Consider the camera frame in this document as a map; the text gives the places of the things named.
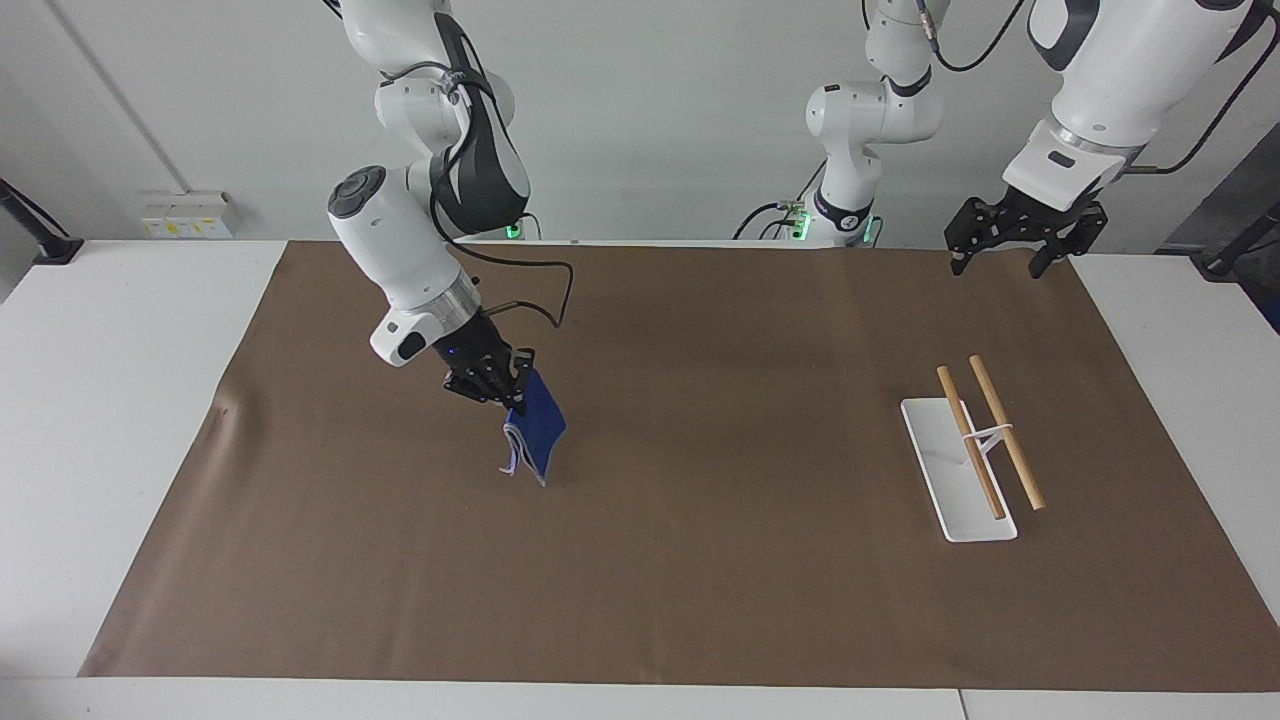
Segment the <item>wooden handle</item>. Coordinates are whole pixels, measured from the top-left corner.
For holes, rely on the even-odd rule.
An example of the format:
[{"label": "wooden handle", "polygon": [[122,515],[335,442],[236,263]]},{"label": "wooden handle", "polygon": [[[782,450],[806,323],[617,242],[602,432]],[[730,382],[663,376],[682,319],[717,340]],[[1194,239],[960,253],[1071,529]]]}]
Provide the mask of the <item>wooden handle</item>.
[{"label": "wooden handle", "polygon": [[[987,365],[977,355],[969,357],[969,364],[973,365],[973,372],[978,375],[978,384],[982,386],[982,395],[987,397],[987,405],[991,406],[991,414],[996,418],[996,424],[1007,425],[1009,414],[1005,413],[1005,404],[1000,401],[996,386],[992,384],[991,375],[987,374]],[[1027,500],[1032,501],[1032,510],[1043,510],[1044,496],[1041,495],[1039,486],[1036,483],[1036,475],[1032,474],[1032,466],[1027,462],[1027,455],[1023,454],[1023,446],[1018,442],[1018,436],[1012,428],[1005,429],[1005,445],[1009,446],[1009,456],[1014,460],[1014,469],[1018,470],[1018,479],[1023,483]]]},{"label": "wooden handle", "polygon": [[[951,378],[951,370],[946,365],[938,368],[938,379],[942,380],[942,392],[947,395],[947,401],[951,402],[951,414],[956,418],[956,427],[960,428],[960,434],[966,436],[972,433],[973,427],[969,425],[969,419],[965,418],[964,405],[960,405],[960,393],[956,392],[956,382]],[[987,503],[991,505],[992,516],[997,520],[1004,520],[1005,509],[1000,505],[996,483],[991,480],[991,474],[987,473],[987,461],[982,456],[982,451],[978,450],[978,441],[966,437],[964,438],[964,447],[969,451],[969,461],[973,462],[973,469],[978,473],[978,480],[982,482],[982,491],[987,493]]]}]

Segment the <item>black pole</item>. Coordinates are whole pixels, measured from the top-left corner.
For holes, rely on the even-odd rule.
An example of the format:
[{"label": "black pole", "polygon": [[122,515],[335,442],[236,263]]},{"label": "black pole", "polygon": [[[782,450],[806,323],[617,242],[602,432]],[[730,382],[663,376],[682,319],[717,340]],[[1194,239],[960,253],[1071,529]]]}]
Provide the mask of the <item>black pole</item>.
[{"label": "black pole", "polygon": [[27,232],[36,236],[40,243],[40,255],[32,263],[36,265],[65,265],[72,261],[76,252],[84,245],[83,240],[58,237],[40,218],[31,211],[27,205],[18,199],[13,187],[0,178],[0,206],[9,211],[18,223],[27,228]]},{"label": "black pole", "polygon": [[1204,260],[1201,265],[1203,272],[1217,277],[1229,275],[1235,266],[1235,261],[1240,259],[1240,255],[1244,255],[1249,249],[1256,246],[1276,225],[1280,225],[1280,202],[1276,202],[1261,218],[1253,220],[1253,224],[1244,228],[1244,232],[1236,236],[1221,252]]}]

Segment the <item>white wall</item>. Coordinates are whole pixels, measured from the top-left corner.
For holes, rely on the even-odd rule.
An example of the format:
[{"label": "white wall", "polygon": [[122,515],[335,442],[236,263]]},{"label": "white wall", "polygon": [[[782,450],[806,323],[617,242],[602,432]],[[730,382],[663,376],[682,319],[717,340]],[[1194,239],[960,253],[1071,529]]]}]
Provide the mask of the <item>white wall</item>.
[{"label": "white wall", "polygon": [[[332,237],[324,202],[337,181],[413,159],[374,118],[379,78],[319,0],[3,1],[0,174],[74,233],[137,236],[136,193],[186,181],[230,192],[247,220],[242,237]],[[943,28],[951,58],[975,55],[1011,5],[955,3]],[[531,209],[558,238],[727,236],[746,210],[795,195],[822,159],[804,127],[812,90],[877,77],[856,0],[454,6],[486,65],[516,90],[512,135],[534,182]],[[979,70],[938,73],[938,137],[881,152],[883,245],[938,247],[965,197],[1001,195],[1004,165],[1057,87],[1021,27]],[[1262,44],[1215,68],[1144,160],[1180,156]],[[1254,83],[1197,163],[1105,193],[1111,227],[1100,247],[1157,247],[1280,120],[1280,59]]]}]

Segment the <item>white tray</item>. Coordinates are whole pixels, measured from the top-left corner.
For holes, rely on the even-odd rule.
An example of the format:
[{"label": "white tray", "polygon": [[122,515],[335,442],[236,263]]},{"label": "white tray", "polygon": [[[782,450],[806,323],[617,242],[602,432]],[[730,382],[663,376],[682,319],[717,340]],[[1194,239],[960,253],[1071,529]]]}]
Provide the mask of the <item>white tray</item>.
[{"label": "white tray", "polygon": [[[973,427],[969,407],[964,401],[960,405],[964,406],[965,419]],[[1000,483],[996,483],[991,461],[983,456],[987,473],[996,484],[1000,506],[1005,509],[1004,520],[992,518],[987,493],[983,492],[978,474],[968,462],[969,451],[964,447],[964,437],[956,428],[955,415],[947,398],[904,400],[902,418],[906,420],[906,432],[911,434],[911,445],[915,446],[915,457],[920,462],[920,471],[924,473],[924,483],[929,487],[933,509],[938,514],[938,524],[942,525],[942,536],[950,542],[1016,538],[1018,527],[1009,514],[1005,495],[1000,491]]]}]

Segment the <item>white electrical box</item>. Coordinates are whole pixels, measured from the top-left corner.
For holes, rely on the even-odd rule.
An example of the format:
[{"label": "white electrical box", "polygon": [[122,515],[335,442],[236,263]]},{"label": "white electrical box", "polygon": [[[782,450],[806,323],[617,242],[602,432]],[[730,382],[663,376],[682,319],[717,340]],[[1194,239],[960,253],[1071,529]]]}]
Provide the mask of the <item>white electrical box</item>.
[{"label": "white electrical box", "polygon": [[142,225],[157,240],[229,240],[239,227],[239,214],[224,192],[189,192],[148,200]]}]

